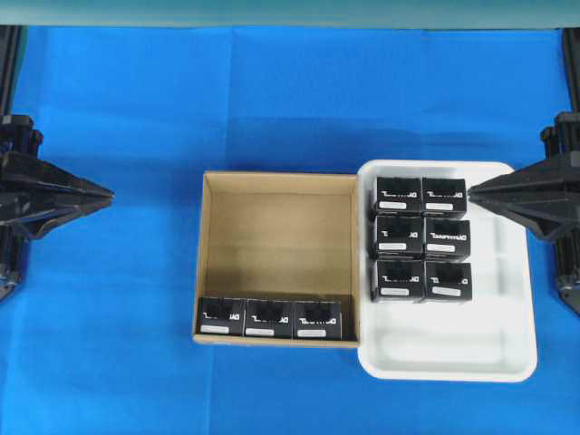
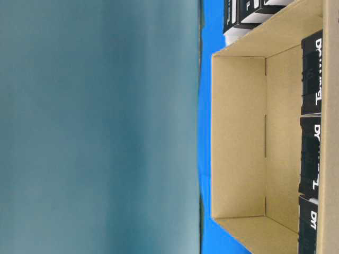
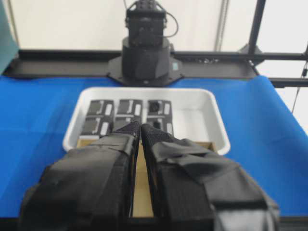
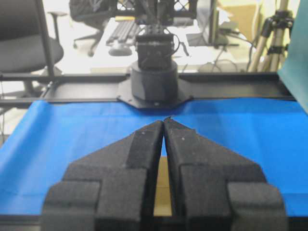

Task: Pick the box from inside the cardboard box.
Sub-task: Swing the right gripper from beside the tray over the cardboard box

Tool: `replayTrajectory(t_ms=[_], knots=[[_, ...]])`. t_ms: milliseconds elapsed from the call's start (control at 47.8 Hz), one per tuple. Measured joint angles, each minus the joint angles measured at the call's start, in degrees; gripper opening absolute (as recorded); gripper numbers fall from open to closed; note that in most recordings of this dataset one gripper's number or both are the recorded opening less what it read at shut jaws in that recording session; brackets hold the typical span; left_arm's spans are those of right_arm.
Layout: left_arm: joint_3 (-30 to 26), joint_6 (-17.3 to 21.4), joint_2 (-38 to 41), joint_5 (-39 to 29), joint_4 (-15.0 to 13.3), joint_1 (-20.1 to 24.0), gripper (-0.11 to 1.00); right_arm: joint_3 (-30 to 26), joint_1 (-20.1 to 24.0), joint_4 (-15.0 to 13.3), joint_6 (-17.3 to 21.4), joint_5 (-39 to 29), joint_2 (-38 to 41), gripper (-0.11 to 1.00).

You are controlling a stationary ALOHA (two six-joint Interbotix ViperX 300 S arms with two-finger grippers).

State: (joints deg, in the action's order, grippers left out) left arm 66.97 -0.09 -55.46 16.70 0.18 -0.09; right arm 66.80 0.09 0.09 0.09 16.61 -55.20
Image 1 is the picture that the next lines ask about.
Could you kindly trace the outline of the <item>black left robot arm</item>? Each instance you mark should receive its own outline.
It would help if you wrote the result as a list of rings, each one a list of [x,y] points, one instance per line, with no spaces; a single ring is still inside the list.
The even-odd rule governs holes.
[[[29,243],[111,205],[114,193],[38,157],[43,134],[25,115],[1,118],[1,298],[23,281]]]

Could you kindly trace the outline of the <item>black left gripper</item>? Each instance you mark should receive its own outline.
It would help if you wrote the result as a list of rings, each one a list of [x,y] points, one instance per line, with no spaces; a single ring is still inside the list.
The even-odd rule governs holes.
[[[97,197],[57,202],[60,190]],[[51,163],[17,151],[1,157],[1,224],[25,238],[43,238],[78,218],[107,208],[114,192]]]

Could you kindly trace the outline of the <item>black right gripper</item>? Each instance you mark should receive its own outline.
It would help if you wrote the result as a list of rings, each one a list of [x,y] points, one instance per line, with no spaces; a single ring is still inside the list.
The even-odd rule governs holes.
[[[526,168],[474,185],[469,201],[529,229],[537,238],[556,240],[579,227],[579,152],[568,151]],[[522,211],[483,199],[522,197]]]

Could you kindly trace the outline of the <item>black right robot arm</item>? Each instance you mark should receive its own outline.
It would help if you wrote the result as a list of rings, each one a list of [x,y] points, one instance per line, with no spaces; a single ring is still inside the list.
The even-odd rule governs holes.
[[[579,312],[579,114],[561,112],[541,131],[546,157],[469,188],[469,201],[554,245],[556,290]]]

